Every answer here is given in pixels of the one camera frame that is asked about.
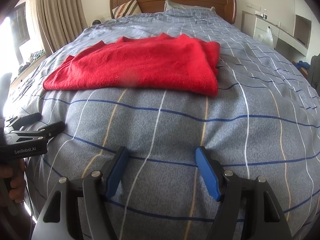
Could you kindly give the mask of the person's left hand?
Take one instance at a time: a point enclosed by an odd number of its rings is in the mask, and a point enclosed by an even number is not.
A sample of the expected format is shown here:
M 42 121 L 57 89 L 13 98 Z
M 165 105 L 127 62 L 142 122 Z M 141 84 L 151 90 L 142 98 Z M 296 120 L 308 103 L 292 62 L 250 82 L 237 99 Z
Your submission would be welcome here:
M 19 160 L 19 169 L 14 175 L 13 169 L 8 165 L 1 165 L 1 178 L 10 178 L 11 190 L 9 191 L 9 197 L 16 203 L 24 201 L 24 192 L 26 182 L 24 179 L 25 162 L 24 159 Z

